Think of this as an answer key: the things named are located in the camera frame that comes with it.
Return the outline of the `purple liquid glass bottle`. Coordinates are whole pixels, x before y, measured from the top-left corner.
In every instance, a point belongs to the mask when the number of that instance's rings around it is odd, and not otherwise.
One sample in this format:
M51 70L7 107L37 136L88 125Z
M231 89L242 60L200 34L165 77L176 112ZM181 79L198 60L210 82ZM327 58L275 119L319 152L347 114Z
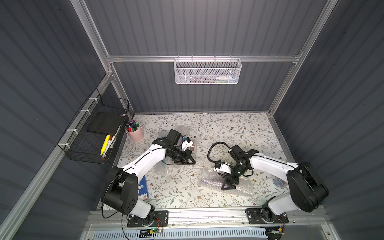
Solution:
M217 177L204 178L201 180L201 184L202 184L202 186L207 187L207 188L221 189L221 187L223 185L223 179L217 178Z

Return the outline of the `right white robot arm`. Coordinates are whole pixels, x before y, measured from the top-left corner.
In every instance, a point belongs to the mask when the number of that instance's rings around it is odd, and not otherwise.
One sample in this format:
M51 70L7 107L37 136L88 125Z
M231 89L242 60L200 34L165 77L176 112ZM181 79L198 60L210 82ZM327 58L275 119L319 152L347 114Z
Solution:
M257 150L245 152L237 145L229 149L229 154L236 161L234 166L220 161L215 163L215 170L225 179L223 191L235 189L247 170L266 172L288 184L288 193L272 197L262 205L261 215L267 223L294 210L310 213L329 195L325 183L307 162L284 162Z

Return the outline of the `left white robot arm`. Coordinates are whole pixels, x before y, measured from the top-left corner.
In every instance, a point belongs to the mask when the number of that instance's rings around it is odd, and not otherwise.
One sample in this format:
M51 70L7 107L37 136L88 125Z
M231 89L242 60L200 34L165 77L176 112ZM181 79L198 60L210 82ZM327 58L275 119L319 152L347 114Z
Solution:
M155 207L139 199L139 182L158 162L170 158L176 165L195 165L191 147L194 142L176 130L153 141L137 159L110 169L101 195L102 205L108 205L122 215L133 215L151 223Z

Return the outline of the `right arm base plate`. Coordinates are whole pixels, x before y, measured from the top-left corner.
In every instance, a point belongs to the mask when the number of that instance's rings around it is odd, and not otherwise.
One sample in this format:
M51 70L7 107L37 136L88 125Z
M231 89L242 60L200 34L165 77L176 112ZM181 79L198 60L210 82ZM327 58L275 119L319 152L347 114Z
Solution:
M289 219L286 213L275 215L267 208L248 208L245 210L249 224L287 224Z

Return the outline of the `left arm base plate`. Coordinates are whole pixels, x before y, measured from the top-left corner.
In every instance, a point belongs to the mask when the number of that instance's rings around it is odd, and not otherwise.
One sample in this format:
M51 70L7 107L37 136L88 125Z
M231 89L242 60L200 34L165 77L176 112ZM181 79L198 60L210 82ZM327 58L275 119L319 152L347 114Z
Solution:
M154 211L154 217L151 221L147 222L137 216L128 216L128 228L140 228L140 227L167 227L169 220L169 211Z

